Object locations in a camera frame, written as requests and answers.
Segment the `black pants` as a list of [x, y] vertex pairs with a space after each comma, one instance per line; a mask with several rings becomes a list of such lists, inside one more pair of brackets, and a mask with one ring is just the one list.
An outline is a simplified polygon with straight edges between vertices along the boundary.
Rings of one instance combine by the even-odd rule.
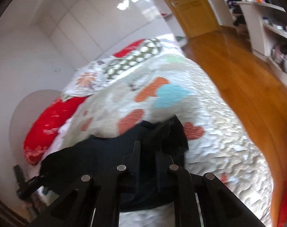
[[184, 166], [188, 149], [188, 139], [177, 116], [154, 124], [144, 120], [118, 137], [91, 135], [51, 153], [41, 162], [39, 175], [43, 187], [60, 195], [85, 174], [105, 175], [125, 165], [132, 176], [121, 196], [121, 211], [152, 209], [172, 202], [166, 172], [172, 163]]

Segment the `heart pattern quilt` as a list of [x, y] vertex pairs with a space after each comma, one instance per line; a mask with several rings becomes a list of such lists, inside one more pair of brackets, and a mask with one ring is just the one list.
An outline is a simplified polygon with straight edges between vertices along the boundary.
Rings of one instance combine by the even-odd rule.
[[113, 138], [141, 121], [154, 124], [176, 115], [188, 138], [186, 169], [214, 173], [271, 226], [268, 163], [198, 64], [181, 54], [160, 54], [86, 98], [72, 115], [60, 150], [90, 135]]

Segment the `long red pillow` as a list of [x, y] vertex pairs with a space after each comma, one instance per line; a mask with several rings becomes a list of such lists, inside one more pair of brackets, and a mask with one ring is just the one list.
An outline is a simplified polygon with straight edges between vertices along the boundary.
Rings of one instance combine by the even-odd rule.
[[34, 166], [41, 161], [43, 154], [59, 134], [59, 128], [72, 117], [86, 99], [86, 97], [73, 97], [63, 101], [59, 97], [41, 113], [23, 141], [23, 153], [29, 165]]

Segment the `white round headboard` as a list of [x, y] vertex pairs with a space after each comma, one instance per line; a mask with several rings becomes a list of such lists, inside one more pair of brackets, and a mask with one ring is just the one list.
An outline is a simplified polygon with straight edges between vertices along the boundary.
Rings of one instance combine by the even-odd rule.
[[60, 96], [57, 90], [38, 90], [24, 97], [16, 106], [9, 126], [9, 143], [18, 165], [26, 165], [23, 141], [41, 113]]

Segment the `floral white pillow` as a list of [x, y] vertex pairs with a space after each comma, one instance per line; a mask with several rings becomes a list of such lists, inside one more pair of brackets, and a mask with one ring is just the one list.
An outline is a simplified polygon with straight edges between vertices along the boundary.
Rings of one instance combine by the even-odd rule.
[[127, 60], [105, 58], [93, 61], [79, 68], [61, 93], [61, 99], [67, 101], [73, 97], [88, 97], [107, 87], [129, 68]]

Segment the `green cloud pattern bolster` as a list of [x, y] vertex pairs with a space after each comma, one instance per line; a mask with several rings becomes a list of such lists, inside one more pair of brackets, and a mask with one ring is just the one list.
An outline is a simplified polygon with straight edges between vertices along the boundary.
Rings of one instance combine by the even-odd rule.
[[161, 42], [158, 38], [153, 37], [144, 40], [136, 49], [122, 58], [115, 58], [110, 61], [104, 70], [107, 80], [113, 80], [124, 71], [153, 58], [161, 52], [161, 48]]

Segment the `white glossy wardrobe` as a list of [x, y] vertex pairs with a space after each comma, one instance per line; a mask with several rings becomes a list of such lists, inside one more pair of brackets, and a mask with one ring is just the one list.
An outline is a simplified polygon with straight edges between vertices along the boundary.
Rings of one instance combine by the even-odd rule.
[[37, 22], [73, 68], [140, 39], [175, 39], [153, 0], [44, 0]]

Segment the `white shelf unit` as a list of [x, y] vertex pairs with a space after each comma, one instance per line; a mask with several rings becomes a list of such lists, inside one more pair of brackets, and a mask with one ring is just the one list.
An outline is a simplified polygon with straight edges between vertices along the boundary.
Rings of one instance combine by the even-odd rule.
[[274, 75], [287, 87], [287, 73], [273, 59], [278, 43], [287, 43], [287, 12], [278, 5], [261, 2], [236, 2], [240, 6], [248, 28], [254, 55], [266, 61]]

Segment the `wooden door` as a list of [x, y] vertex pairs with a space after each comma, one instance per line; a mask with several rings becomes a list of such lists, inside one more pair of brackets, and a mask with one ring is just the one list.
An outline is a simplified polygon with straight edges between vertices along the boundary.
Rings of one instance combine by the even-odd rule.
[[219, 30], [215, 14], [207, 0], [164, 0], [187, 38]]

